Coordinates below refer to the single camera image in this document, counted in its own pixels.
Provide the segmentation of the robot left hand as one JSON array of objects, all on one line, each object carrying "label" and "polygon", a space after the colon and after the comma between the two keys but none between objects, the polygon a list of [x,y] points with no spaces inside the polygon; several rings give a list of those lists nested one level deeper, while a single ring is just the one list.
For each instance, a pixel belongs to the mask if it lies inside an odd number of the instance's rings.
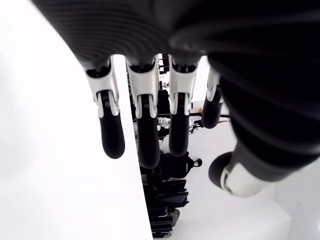
[{"label": "robot left hand", "polygon": [[237,144],[209,168],[210,180],[247,198],[320,156],[320,3],[317,0],[36,0],[34,5],[82,65],[98,106],[104,152],[125,150],[114,55],[125,58],[138,158],[160,159],[158,54],[169,59],[170,152],[188,147],[200,59],[210,65],[202,125],[223,104]]}]

